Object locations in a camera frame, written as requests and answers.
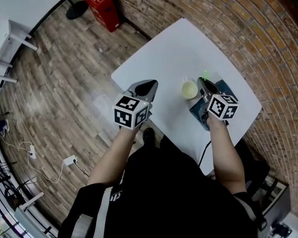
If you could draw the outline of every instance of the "hand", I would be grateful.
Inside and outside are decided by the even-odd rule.
[[[218,127],[222,127],[222,126],[225,127],[225,123],[224,123],[224,121],[221,121],[221,120],[217,119],[217,118],[216,118],[213,114],[211,114],[210,112],[209,112],[209,117],[208,117],[208,119],[207,119],[207,124],[208,124],[208,126],[210,127],[210,129],[211,129],[211,127],[212,127],[212,128],[213,128],[213,127],[218,128]]]

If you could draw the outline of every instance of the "power strip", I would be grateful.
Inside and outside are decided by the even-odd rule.
[[[77,157],[75,155],[69,156],[68,158],[64,159],[64,163],[66,166],[69,166],[71,164],[74,164],[74,160],[75,162],[77,162]]]
[[[30,157],[35,160],[36,159],[36,154],[35,154],[34,145],[30,145],[30,151],[29,151],[29,153],[30,153]]]

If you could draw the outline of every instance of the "white cup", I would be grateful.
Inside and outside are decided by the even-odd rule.
[[[193,99],[198,94],[198,86],[186,77],[181,87],[181,94],[185,100]]]

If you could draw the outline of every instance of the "white table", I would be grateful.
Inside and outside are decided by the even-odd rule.
[[[0,58],[2,54],[4,53],[4,50],[9,43],[9,39],[12,38],[26,46],[28,46],[31,49],[37,50],[38,48],[31,43],[25,41],[22,39],[19,34],[22,33],[24,36],[31,38],[31,35],[27,34],[23,29],[18,27],[16,24],[12,24],[10,20],[4,20],[2,24],[0,24]],[[12,67],[12,64],[0,60],[0,65]],[[4,77],[0,76],[1,80],[9,81],[16,83],[16,80],[10,77]]]
[[[196,80],[204,70],[210,72],[212,82],[222,78],[239,100],[239,109],[228,126],[235,145],[254,122],[261,104],[227,57],[186,19],[178,20],[154,37],[111,77],[122,90],[140,80],[157,80],[159,85],[150,119],[198,163],[210,141],[210,133],[190,113],[190,104],[182,99],[180,89],[185,76]],[[213,169],[210,145],[201,170],[207,175]]]

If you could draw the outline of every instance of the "black shirt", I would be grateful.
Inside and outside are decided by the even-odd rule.
[[[79,190],[60,238],[71,237],[81,214],[93,216],[95,225],[105,188],[98,183]],[[251,238],[256,234],[243,206],[216,180],[204,176],[191,157],[143,147],[128,159],[123,182],[111,192],[104,236]]]

